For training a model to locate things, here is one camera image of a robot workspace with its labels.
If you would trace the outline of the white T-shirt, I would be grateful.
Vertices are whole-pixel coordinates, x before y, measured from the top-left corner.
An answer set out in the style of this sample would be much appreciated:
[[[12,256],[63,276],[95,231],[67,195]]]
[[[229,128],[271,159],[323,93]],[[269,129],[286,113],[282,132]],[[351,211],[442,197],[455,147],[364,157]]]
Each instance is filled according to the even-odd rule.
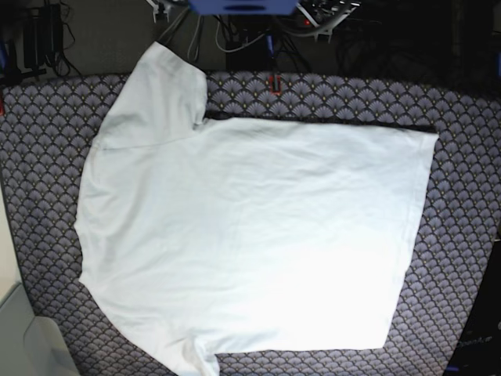
[[[438,136],[205,118],[205,74],[142,55],[92,141],[80,281],[178,375],[220,353],[379,349],[420,227]]]

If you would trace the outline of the red table clamp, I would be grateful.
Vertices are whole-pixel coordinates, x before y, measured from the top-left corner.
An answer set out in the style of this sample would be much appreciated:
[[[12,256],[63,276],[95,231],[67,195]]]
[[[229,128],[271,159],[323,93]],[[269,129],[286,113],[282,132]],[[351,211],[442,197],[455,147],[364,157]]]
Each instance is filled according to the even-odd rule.
[[[281,77],[279,75],[272,75],[269,79],[270,92],[274,95],[280,95],[282,92]]]

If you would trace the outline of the black box behind table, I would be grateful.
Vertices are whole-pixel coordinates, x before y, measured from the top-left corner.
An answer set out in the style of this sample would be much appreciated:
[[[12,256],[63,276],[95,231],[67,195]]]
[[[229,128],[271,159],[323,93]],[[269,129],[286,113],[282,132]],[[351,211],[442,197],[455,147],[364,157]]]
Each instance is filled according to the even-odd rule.
[[[270,71],[272,57],[268,44],[269,34],[244,33],[224,42],[223,49],[232,50],[225,54],[228,71]]]

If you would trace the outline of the blue box overhead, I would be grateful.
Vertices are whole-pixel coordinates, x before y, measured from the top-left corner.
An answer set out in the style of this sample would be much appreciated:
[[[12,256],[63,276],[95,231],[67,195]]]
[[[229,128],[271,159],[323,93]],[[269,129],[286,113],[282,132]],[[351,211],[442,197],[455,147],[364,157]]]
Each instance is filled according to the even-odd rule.
[[[298,0],[189,0],[200,15],[289,15]]]

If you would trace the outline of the black power strip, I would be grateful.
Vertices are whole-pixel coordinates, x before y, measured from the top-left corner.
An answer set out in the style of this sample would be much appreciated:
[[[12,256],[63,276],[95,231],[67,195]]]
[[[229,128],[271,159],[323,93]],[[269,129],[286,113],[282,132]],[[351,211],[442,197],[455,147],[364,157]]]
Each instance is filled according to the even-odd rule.
[[[336,16],[334,14],[327,17],[313,17],[300,14],[295,17],[293,25],[299,29],[308,28],[332,28],[342,23],[348,17],[347,13]]]

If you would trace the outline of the patterned purple table cloth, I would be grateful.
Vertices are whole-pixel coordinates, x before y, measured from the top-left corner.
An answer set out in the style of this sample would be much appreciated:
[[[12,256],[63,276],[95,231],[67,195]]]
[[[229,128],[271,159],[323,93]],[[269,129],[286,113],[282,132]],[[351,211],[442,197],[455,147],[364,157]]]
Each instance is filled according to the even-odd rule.
[[[83,375],[166,375],[129,343],[78,282],[74,231],[83,164],[123,75],[3,91],[1,179],[20,274],[37,314],[58,324]],[[412,264],[382,349],[222,355],[224,375],[445,375],[500,242],[500,103],[428,85],[265,73],[207,76],[207,115],[436,128]]]

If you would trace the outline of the black case OpenArm label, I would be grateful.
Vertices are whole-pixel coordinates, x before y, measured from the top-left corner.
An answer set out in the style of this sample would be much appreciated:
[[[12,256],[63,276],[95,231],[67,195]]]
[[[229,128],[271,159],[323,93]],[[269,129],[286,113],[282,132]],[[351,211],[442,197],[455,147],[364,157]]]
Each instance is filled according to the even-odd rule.
[[[488,265],[445,375],[500,374],[500,242]]]

